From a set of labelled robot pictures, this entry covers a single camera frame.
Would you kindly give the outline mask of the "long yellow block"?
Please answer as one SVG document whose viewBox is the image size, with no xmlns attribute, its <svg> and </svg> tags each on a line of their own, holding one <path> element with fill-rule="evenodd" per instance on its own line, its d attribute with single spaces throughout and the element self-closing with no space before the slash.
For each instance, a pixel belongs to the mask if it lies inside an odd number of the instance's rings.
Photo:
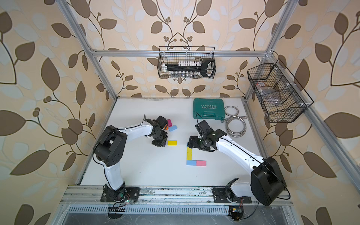
<svg viewBox="0 0 360 225">
<path fill-rule="evenodd" d="M 192 149 L 187 147 L 187 160 L 192 160 Z"/>
</svg>

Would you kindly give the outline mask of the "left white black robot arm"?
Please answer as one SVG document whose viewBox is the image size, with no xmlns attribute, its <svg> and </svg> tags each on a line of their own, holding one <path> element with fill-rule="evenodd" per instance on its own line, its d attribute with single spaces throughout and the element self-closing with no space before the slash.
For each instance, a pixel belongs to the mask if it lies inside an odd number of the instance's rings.
<svg viewBox="0 0 360 225">
<path fill-rule="evenodd" d="M 106 127 L 93 148 L 92 157 L 94 162 L 102 165 L 104 169 L 107 197 L 116 202 L 128 197 L 120 166 L 126 143 L 140 137 L 150 137 L 152 145 L 165 147 L 168 138 L 165 131 L 167 126 L 167 119 L 159 116 L 155 120 L 144 118 L 140 124 L 131 127 Z"/>
</svg>

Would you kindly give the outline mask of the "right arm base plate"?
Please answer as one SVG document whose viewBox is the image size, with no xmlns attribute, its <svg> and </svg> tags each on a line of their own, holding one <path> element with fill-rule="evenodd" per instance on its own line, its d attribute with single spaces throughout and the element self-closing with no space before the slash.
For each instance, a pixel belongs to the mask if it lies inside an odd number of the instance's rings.
<svg viewBox="0 0 360 225">
<path fill-rule="evenodd" d="M 213 187 L 211 191 L 213 193 L 214 203 L 252 203 L 251 197 L 237 197 L 229 188 Z"/>
</svg>

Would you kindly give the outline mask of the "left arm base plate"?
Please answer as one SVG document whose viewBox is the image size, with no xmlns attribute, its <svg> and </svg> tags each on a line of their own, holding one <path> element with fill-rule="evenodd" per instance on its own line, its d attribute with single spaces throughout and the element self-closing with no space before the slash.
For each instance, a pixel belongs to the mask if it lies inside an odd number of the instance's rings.
<svg viewBox="0 0 360 225">
<path fill-rule="evenodd" d="M 121 187 L 119 190 L 113 190 L 107 185 L 103 186 L 103 193 L 100 201 L 105 203 L 130 203 L 134 204 L 140 196 L 139 187 Z"/>
</svg>

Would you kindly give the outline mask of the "pink block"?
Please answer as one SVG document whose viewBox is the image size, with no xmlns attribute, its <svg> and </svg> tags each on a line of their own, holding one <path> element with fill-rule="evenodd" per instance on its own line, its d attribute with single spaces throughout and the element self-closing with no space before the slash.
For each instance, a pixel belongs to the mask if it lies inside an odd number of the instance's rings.
<svg viewBox="0 0 360 225">
<path fill-rule="evenodd" d="M 206 161 L 205 160 L 197 160 L 196 161 L 196 166 L 205 167 L 206 166 Z"/>
</svg>

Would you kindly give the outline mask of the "large yellow block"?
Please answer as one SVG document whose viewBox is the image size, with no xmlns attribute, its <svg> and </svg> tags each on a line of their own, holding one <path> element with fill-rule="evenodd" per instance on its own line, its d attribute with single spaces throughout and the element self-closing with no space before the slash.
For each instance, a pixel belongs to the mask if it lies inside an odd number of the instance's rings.
<svg viewBox="0 0 360 225">
<path fill-rule="evenodd" d="M 176 146 L 176 145 L 177 145 L 177 141 L 176 141 L 176 140 L 168 140 L 167 145 L 168 145 L 168 146 Z"/>
</svg>

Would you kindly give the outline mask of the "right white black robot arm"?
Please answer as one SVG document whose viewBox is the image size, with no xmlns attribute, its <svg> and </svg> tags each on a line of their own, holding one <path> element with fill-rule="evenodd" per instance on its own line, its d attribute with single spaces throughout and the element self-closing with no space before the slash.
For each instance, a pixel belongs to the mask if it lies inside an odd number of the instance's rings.
<svg viewBox="0 0 360 225">
<path fill-rule="evenodd" d="M 287 190 L 278 162 L 272 158 L 256 155 L 236 143 L 221 129 L 213 130 L 206 121 L 195 125 L 200 136 L 190 136 L 187 146 L 206 152 L 219 151 L 238 163 L 250 176 L 249 182 L 231 180 L 224 191 L 225 200 L 240 202 L 242 197 L 255 197 L 262 205 L 270 206 Z"/>
</svg>

